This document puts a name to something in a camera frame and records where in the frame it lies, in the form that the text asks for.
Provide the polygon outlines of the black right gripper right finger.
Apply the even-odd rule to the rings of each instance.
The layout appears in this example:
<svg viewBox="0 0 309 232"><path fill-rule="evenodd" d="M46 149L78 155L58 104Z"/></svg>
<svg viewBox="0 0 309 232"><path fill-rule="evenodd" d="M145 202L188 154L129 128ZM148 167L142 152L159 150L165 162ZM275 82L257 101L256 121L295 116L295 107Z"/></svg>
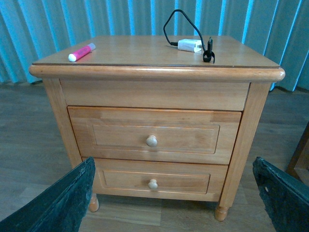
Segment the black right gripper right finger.
<svg viewBox="0 0 309 232"><path fill-rule="evenodd" d="M309 187L265 159L253 162L259 195L277 232L309 230Z"/></svg>

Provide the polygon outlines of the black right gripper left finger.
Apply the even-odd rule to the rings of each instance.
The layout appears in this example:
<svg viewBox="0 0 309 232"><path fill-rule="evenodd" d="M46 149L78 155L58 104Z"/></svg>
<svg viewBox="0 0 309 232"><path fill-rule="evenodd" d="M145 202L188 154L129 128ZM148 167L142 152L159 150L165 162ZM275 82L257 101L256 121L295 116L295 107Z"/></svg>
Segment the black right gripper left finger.
<svg viewBox="0 0 309 232"><path fill-rule="evenodd" d="M92 197L93 157L0 222L2 232L77 232Z"/></svg>

